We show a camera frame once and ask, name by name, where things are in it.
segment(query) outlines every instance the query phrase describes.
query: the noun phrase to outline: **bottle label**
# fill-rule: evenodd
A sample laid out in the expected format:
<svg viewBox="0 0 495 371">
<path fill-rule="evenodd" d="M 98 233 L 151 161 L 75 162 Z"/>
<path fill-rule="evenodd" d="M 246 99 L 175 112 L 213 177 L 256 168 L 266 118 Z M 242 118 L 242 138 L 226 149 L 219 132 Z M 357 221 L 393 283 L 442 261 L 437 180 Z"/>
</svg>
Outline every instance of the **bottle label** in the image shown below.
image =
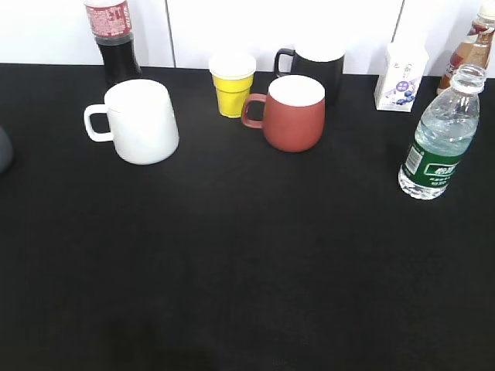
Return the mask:
<svg viewBox="0 0 495 371">
<path fill-rule="evenodd" d="M 101 37 L 124 36 L 132 30 L 127 0 L 106 8 L 86 5 L 93 34 Z"/>
<path fill-rule="evenodd" d="M 462 156 L 436 155 L 414 140 L 402 169 L 412 182 L 420 186 L 443 188 L 449 183 Z"/>
</svg>

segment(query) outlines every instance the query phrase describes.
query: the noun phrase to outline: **red mug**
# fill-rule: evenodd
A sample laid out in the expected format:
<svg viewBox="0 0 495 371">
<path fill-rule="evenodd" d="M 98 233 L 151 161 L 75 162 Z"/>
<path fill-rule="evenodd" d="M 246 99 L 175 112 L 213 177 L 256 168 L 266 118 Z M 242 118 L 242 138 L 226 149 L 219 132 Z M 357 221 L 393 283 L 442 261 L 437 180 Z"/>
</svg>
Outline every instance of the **red mug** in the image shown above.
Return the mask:
<svg viewBox="0 0 495 371">
<path fill-rule="evenodd" d="M 262 121 L 248 118 L 249 104 L 264 102 Z M 242 109 L 242 123 L 263 130 L 268 143 L 286 152 L 301 152 L 318 142 L 325 124 L 325 88 L 318 81 L 289 75 L 273 81 L 268 94 L 251 94 Z"/>
</svg>

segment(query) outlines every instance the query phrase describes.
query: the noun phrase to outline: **yellow cup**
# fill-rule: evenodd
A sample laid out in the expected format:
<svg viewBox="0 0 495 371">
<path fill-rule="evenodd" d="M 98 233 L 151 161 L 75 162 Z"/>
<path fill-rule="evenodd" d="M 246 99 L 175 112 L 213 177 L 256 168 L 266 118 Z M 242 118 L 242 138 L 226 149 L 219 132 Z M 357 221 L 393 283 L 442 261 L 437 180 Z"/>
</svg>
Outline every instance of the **yellow cup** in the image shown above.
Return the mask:
<svg viewBox="0 0 495 371">
<path fill-rule="evenodd" d="M 217 89 L 218 110 L 226 117 L 240 117 L 253 84 L 256 59 L 242 52 L 219 53 L 210 59 L 209 67 Z"/>
<path fill-rule="evenodd" d="M 213 76 L 220 114 L 229 118 L 240 117 L 252 84 L 253 75 L 240 80 L 225 80 Z"/>
</svg>

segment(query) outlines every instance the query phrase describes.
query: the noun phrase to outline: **red mug handle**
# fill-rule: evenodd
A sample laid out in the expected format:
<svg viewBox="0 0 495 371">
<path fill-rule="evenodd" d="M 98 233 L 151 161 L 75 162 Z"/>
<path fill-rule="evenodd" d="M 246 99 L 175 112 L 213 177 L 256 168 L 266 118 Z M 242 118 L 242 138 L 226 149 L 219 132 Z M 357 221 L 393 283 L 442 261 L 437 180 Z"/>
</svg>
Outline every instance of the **red mug handle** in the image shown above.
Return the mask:
<svg viewBox="0 0 495 371">
<path fill-rule="evenodd" d="M 249 109 L 249 104 L 251 102 L 266 103 L 266 95 L 264 95 L 264 94 L 251 94 L 249 97 L 247 97 L 246 102 L 244 103 L 244 106 L 242 107 L 242 116 L 241 116 L 242 123 L 245 126 L 247 126 L 248 128 L 261 129 L 263 121 L 256 121 L 256 120 L 251 120 L 250 118 L 248 118 L 248 109 Z"/>
</svg>

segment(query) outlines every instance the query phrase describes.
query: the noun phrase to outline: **gray object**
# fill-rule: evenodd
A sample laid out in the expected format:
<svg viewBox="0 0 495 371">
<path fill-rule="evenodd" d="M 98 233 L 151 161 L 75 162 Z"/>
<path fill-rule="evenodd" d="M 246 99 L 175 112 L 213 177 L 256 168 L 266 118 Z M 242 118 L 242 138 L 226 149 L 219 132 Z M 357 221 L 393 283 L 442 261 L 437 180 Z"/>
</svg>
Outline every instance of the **gray object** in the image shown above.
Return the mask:
<svg viewBox="0 0 495 371">
<path fill-rule="evenodd" d="M 7 133 L 0 126 L 0 174 L 2 174 L 12 162 L 14 150 Z"/>
</svg>

